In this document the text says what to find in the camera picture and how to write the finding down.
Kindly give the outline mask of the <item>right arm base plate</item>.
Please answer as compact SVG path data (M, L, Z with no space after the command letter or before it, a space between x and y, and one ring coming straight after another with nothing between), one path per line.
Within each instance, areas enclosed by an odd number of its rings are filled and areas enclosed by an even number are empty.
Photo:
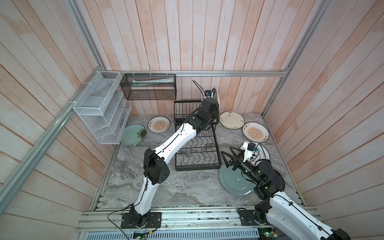
M266 214L256 210L237 209L242 226L264 226L267 224Z

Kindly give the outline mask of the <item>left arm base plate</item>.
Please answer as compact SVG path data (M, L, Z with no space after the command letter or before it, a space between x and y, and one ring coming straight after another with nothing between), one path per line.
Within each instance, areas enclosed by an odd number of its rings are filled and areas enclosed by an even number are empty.
M160 228L162 223L161 212L148 212L144 216L137 213L122 214L121 229Z

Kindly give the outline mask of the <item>cream plate with berry sprigs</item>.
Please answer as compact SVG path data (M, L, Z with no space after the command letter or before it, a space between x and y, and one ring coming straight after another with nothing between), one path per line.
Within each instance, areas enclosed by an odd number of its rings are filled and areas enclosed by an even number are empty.
M219 120L225 128L230 130L241 129L245 124L243 116L232 111L222 113Z

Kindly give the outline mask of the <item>black wire dish rack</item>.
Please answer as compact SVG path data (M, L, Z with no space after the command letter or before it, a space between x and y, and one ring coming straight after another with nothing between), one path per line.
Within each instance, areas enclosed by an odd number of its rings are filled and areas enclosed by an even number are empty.
M174 101L175 129L181 127L183 121L193 110L201 105L199 100ZM188 141L175 155L176 171L196 171L219 169L222 165L219 156L219 145L216 137L218 117L205 130Z

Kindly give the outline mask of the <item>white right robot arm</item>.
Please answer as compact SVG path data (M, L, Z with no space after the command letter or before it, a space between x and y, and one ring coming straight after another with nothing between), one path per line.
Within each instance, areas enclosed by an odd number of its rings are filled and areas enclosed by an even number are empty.
M222 151L221 155L227 168L240 170L255 184L254 191L260 199L253 213L257 224L273 225L292 240L350 239L344 230L322 223L288 197L284 178L271 161L259 158L256 144L246 144L244 149L230 147L229 153Z

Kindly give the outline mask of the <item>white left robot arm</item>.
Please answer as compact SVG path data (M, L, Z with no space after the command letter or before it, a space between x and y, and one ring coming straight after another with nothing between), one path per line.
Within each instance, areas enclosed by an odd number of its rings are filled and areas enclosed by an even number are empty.
M153 150L148 148L145 151L143 185L137 201L130 205L127 214L122 215L125 223L130 223L134 228L142 228L148 223L155 193L170 175L169 162L186 143L218 118L218 114L219 101L209 97L203 99L201 105L184 119L168 140Z

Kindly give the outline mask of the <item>white plate dark green rim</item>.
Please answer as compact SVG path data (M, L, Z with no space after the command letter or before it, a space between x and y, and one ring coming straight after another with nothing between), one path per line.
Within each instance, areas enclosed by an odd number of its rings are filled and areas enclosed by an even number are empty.
M219 98L219 93L218 93L216 88L212 89L212 98L217 101L216 111L219 112L219 110L220 110L220 98Z

